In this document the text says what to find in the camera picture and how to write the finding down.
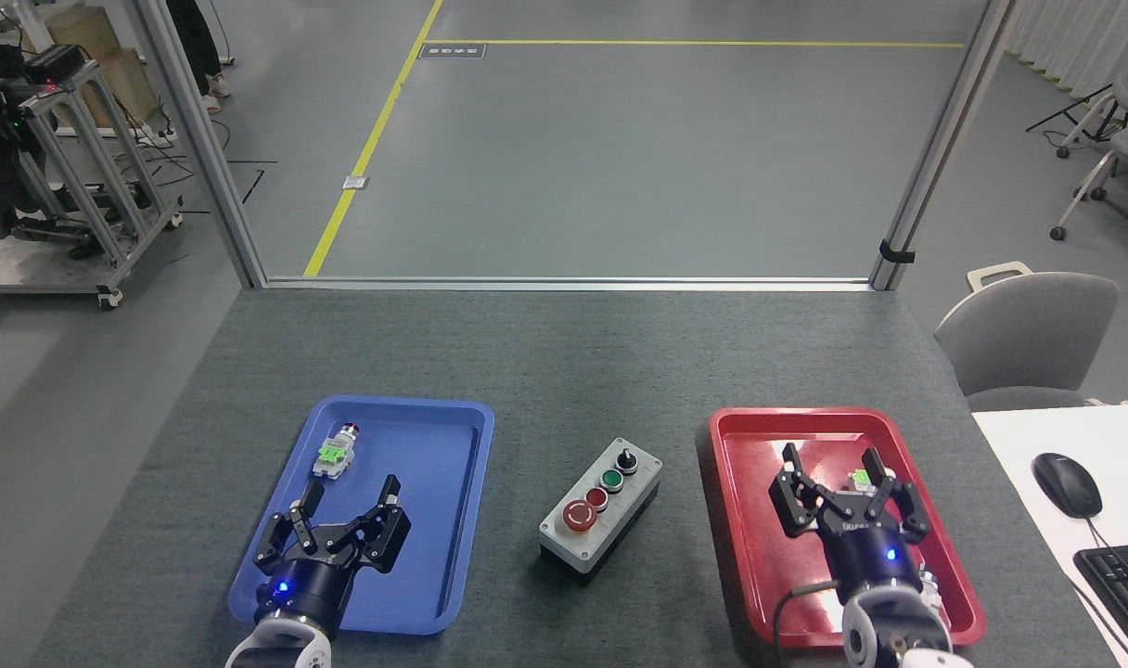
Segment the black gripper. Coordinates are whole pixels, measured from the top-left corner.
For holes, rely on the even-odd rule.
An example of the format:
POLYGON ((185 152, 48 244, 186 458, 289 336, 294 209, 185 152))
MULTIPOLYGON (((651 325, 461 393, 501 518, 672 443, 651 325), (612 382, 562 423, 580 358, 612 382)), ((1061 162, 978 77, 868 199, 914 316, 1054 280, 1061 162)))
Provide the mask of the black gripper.
POLYGON ((254 550, 253 563, 267 583, 256 587, 253 621, 266 618, 300 621, 335 638, 349 605, 356 568, 390 573, 399 557, 412 522, 399 506, 402 483, 389 474, 378 502, 365 513, 343 525, 314 524, 321 503, 321 481, 308 481, 301 498, 285 510, 273 513, 254 550), (347 561, 332 562, 332 555, 349 554, 347 561))
POLYGON ((797 538, 808 531, 820 536, 841 605, 878 586, 923 591, 907 546, 919 545, 931 531, 920 493, 914 482, 887 473, 875 447, 865 450, 862 464, 875 486, 864 508, 860 495, 811 478, 802 468, 796 443, 784 443, 783 465, 769 485, 785 536, 797 538))

